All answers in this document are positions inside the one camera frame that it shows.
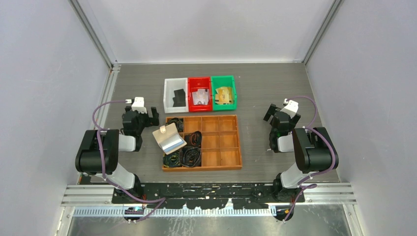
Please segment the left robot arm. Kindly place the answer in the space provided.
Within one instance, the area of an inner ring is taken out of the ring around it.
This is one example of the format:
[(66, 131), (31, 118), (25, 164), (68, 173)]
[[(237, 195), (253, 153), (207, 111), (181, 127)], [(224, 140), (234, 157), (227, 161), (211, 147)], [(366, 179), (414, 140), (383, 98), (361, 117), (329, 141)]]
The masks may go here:
[(120, 130), (87, 130), (75, 157), (76, 170), (109, 180), (130, 202), (139, 202), (144, 195), (139, 177), (119, 163), (119, 153), (139, 152), (143, 130), (159, 125), (157, 108), (151, 107), (150, 111), (151, 115), (127, 106), (122, 114)]

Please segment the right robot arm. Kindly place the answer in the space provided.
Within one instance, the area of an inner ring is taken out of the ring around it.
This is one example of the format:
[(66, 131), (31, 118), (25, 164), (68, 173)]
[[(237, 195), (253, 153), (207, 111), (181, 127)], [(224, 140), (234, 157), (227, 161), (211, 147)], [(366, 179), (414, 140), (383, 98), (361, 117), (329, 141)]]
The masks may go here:
[(270, 104), (263, 118), (271, 125), (269, 148), (275, 153), (292, 152), (294, 164), (279, 173), (273, 181), (272, 196), (279, 202), (287, 201), (302, 190), (309, 178), (338, 167), (337, 151), (324, 127), (297, 128), (301, 116), (298, 104), (289, 101), (283, 108)]

